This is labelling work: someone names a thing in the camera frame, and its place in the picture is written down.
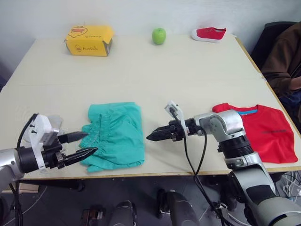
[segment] person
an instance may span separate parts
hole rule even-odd
[[[276,38],[261,72],[301,132],[301,22]]]

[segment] brown jacket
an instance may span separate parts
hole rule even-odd
[[[261,72],[277,96],[292,94],[289,90],[291,79],[301,75],[301,22],[277,37]],[[301,121],[301,107],[297,114]]]

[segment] green apple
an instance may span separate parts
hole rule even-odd
[[[152,40],[155,44],[161,45],[165,41],[166,32],[163,28],[156,28],[151,34]]]

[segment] green cloth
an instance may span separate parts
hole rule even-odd
[[[134,102],[91,105],[90,125],[82,131],[89,133],[80,147],[98,147],[81,161],[88,172],[113,170],[141,165],[144,162],[144,143],[141,109]]]

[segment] white sole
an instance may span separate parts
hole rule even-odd
[[[221,39],[205,39],[205,38],[200,38],[197,36],[197,29],[193,30],[191,32],[191,37],[196,40],[196,41],[208,41],[208,42],[213,42],[213,43],[220,43]]]

